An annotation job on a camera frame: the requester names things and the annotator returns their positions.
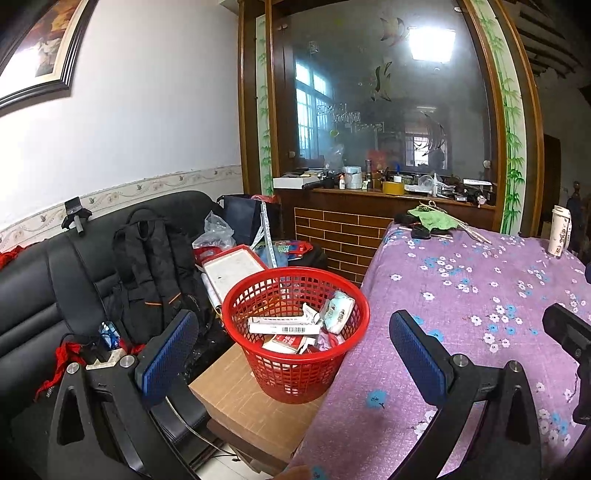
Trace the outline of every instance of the red basket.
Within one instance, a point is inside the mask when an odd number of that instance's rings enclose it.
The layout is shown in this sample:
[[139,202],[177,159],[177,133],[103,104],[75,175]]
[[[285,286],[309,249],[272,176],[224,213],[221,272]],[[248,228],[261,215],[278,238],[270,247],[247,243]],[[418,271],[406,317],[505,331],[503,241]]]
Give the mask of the red basket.
[[[262,347],[264,335],[248,332],[251,316],[300,315],[304,302],[320,310],[335,290],[355,299],[341,332],[345,338],[341,345],[304,355],[275,353]],[[283,403],[306,403],[328,390],[345,354],[362,339],[369,325],[369,304],[356,286],[333,273],[306,267],[272,268],[234,286],[224,299],[222,318],[263,391]]]

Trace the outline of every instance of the cable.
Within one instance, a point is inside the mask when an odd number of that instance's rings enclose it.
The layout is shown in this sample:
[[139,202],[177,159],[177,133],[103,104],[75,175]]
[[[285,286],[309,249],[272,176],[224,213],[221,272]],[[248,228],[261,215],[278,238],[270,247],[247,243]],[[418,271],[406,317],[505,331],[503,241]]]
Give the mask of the cable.
[[186,421],[184,421],[184,419],[182,418],[182,416],[180,415],[180,413],[178,413],[178,411],[176,411],[176,409],[173,407],[173,404],[168,399],[168,397],[166,397],[166,403],[168,404],[168,406],[170,407],[170,409],[173,411],[173,413],[176,415],[176,417],[180,420],[180,422],[183,425],[185,425],[185,427],[187,427],[187,430],[190,431],[193,435],[195,435],[197,438],[199,438],[200,440],[204,441],[208,445],[211,445],[213,448],[215,448],[219,452],[222,452],[222,453],[227,454],[227,455],[224,455],[224,456],[235,456],[236,458],[238,458],[238,455],[236,455],[235,453],[230,453],[227,450],[224,450],[223,448],[220,448],[217,445],[214,445],[212,442],[210,442],[209,440],[207,440],[204,436],[202,436],[202,435],[198,434],[197,432],[195,432],[195,430],[193,430],[189,426],[189,424]]

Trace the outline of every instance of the cup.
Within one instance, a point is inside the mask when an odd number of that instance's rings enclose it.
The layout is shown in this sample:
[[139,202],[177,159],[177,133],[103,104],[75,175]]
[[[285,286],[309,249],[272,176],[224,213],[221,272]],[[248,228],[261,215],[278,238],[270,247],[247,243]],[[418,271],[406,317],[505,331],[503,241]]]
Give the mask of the cup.
[[562,252],[569,246],[570,233],[573,225],[570,212],[561,206],[554,205],[552,210],[552,229],[550,230],[550,243],[548,253],[556,258],[562,256]]

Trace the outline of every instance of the tape roll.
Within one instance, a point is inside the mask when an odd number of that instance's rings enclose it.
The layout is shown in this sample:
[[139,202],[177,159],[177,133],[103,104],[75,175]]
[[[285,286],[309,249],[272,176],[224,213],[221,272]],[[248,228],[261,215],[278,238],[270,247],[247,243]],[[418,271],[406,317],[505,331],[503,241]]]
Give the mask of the tape roll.
[[404,195],[404,183],[385,181],[382,183],[382,192],[388,195]]

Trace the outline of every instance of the fish decal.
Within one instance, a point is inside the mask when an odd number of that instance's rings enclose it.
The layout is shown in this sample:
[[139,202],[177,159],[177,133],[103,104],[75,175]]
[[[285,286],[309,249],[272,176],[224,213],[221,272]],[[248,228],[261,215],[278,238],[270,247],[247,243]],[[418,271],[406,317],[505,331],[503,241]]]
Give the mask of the fish decal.
[[381,17],[380,20],[382,21],[382,26],[384,28],[384,34],[382,35],[381,40],[391,41],[389,45],[390,47],[393,47],[408,38],[408,28],[404,24],[402,18],[396,17],[391,20],[386,20]]
[[425,155],[429,155],[430,153],[433,153],[436,150],[439,150],[443,146],[443,144],[445,143],[445,140],[446,140],[446,134],[445,134],[445,130],[443,129],[443,126],[440,123],[433,120],[433,118],[431,118],[425,112],[423,112],[423,115],[427,119],[427,137],[428,137],[427,151],[423,154],[423,157],[424,157]]
[[392,64],[392,62],[389,61],[388,63],[385,63],[383,65],[379,65],[375,69],[376,85],[371,93],[371,99],[374,102],[375,102],[376,94],[380,98],[383,98],[384,100],[387,100],[388,102],[392,101],[392,99],[390,98],[390,95],[388,94],[388,90],[390,89],[390,86],[391,86],[390,85],[391,72],[389,72],[388,69],[390,68],[391,64]]

